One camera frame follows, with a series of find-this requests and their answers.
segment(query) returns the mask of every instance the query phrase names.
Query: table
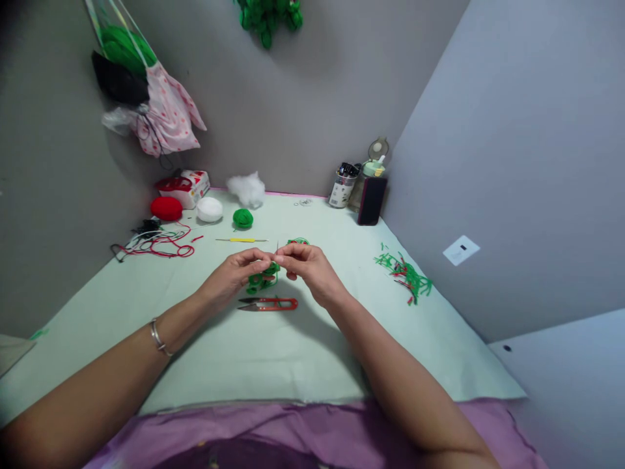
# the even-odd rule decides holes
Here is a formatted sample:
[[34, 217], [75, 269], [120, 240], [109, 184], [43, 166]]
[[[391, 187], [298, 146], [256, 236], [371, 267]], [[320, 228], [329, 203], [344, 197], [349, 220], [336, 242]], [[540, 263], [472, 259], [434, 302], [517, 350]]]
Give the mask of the table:
[[[254, 224], [233, 233], [240, 208], [224, 191], [224, 218], [213, 225], [185, 210], [182, 223], [204, 235], [188, 258], [142, 255], [111, 260], [54, 316], [49, 333], [0, 380], [0, 424], [4, 425], [56, 385], [162, 311], [181, 301], [231, 254], [251, 246], [273, 252], [276, 245], [303, 237], [320, 246], [347, 289], [441, 383], [455, 401], [477, 397], [512, 399], [523, 390], [436, 288], [419, 305], [374, 262], [383, 252], [404, 254], [422, 274], [383, 220], [361, 227], [356, 215], [331, 208], [324, 199], [269, 195], [253, 211]], [[166, 229], [178, 230], [175, 223]], [[255, 245], [216, 238], [269, 239]], [[381, 244], [388, 246], [382, 250]], [[232, 401], [342, 403], [365, 396], [363, 374], [338, 328], [313, 300], [301, 279], [284, 270], [264, 296], [297, 298], [295, 311], [239, 311], [233, 301], [172, 361], [141, 413]], [[248, 296], [242, 290], [237, 298]]]

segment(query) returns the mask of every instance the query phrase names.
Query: scissors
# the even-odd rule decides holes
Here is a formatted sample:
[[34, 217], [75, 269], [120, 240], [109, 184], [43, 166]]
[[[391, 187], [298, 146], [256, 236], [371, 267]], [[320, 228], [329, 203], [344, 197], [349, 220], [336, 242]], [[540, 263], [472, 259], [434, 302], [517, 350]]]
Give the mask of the scissors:
[[[242, 298], [239, 301], [249, 304], [249, 306], [239, 308], [243, 311], [290, 311], [298, 307], [298, 301], [295, 298]], [[290, 302], [291, 306], [279, 306], [278, 303], [282, 302]], [[257, 303], [273, 303], [273, 307], [259, 306]]]

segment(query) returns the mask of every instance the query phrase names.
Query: yellow crochet hook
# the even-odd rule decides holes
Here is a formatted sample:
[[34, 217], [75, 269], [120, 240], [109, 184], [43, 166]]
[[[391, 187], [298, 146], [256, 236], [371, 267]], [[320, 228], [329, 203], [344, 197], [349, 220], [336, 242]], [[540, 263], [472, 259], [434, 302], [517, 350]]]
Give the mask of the yellow crochet hook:
[[251, 238], [230, 238], [230, 239], [216, 239], [215, 241], [230, 241], [230, 242], [263, 242], [269, 240], [255, 240]]

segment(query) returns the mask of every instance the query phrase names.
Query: red and white box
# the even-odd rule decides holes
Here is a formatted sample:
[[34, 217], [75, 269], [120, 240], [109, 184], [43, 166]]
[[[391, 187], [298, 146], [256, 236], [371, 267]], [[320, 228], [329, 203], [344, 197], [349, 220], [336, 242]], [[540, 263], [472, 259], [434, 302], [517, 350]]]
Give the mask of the red and white box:
[[210, 189], [206, 171], [185, 169], [180, 177], [166, 178], [155, 184], [162, 197], [173, 197], [180, 201], [182, 208], [195, 208], [197, 201]]

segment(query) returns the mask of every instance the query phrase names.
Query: wall switch plate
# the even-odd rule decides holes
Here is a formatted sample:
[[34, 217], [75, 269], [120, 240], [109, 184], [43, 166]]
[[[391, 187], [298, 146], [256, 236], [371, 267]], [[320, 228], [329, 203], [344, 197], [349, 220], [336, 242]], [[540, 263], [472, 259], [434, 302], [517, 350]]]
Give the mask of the wall switch plate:
[[449, 259], [449, 262], [459, 266], [479, 250], [480, 247], [476, 243], [462, 235], [458, 241], [443, 251], [443, 254]]

